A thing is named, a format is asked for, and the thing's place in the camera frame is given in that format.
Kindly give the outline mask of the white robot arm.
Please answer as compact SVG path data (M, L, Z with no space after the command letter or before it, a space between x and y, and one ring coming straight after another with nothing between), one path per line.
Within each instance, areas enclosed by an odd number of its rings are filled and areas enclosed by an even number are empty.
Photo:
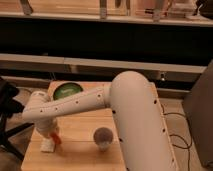
M56 117L104 108L112 110L127 171L178 171L158 97L138 72L122 72L109 84L55 101L35 91L22 118L48 130Z

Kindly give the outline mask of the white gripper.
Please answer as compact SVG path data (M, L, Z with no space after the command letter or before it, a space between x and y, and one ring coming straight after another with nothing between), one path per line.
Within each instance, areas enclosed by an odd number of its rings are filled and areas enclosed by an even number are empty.
M56 119L36 122L35 128L40 135L47 139L50 139L52 135L59 134L59 127Z

